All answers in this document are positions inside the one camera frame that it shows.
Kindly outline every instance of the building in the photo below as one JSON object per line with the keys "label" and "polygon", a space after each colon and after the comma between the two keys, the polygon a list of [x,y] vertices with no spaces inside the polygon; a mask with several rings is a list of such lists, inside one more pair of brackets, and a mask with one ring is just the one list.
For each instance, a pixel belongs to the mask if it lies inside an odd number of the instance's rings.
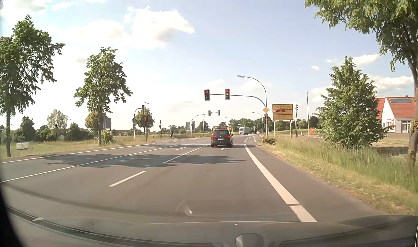
{"label": "building", "polygon": [[394,125],[389,132],[409,133],[410,121],[413,120],[414,101],[413,97],[385,97],[378,99],[377,109],[380,114],[383,127]]}

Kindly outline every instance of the yellow direction sign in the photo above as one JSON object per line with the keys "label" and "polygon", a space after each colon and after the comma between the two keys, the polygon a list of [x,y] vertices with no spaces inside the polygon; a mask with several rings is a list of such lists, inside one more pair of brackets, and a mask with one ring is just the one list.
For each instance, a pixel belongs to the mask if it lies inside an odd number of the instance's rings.
{"label": "yellow direction sign", "polygon": [[293,104],[273,104],[273,120],[294,120]]}

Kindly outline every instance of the solar panel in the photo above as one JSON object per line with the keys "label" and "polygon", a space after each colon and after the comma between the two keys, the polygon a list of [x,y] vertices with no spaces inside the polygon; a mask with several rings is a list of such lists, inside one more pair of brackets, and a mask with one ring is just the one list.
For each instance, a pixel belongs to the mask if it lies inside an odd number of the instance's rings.
{"label": "solar panel", "polygon": [[391,98],[390,103],[412,103],[411,98]]}

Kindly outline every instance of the rear windshield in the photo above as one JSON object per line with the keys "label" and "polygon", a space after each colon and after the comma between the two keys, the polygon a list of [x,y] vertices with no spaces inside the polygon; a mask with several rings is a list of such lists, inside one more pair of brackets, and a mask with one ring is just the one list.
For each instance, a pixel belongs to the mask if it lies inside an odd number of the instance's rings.
{"label": "rear windshield", "polygon": [[220,130],[220,131],[213,131],[212,135],[218,136],[218,135],[228,135],[228,134],[229,134],[229,131]]}

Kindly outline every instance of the windshield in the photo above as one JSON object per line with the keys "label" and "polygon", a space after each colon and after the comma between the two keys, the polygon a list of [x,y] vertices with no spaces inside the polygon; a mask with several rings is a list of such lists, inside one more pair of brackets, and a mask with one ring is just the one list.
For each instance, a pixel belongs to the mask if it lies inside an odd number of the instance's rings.
{"label": "windshield", "polygon": [[416,3],[0,1],[16,231],[188,243],[213,237],[191,222],[418,215]]}

